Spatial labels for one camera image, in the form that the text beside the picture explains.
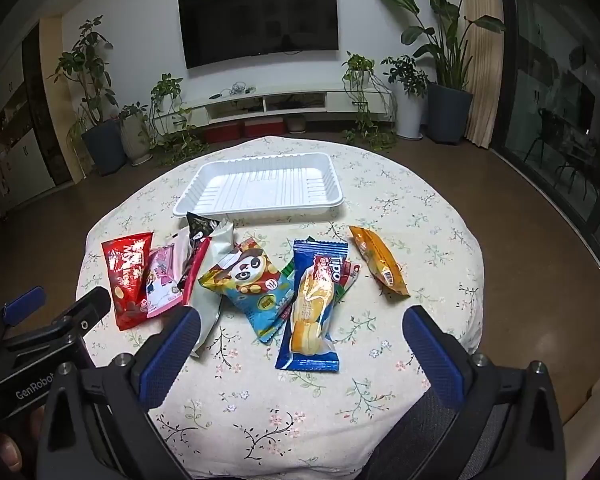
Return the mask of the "person's left hand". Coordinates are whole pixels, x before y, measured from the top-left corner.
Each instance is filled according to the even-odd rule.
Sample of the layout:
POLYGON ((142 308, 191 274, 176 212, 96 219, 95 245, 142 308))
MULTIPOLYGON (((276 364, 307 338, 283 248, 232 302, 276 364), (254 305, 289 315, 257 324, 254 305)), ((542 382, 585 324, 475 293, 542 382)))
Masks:
MULTIPOLYGON (((45 406, 36 408, 30 415, 28 422, 27 444, 38 443, 40 440, 45 406)), ((18 443, 8 434, 0 434, 0 459, 11 474, 16 474, 22 469, 22 453, 18 443)))

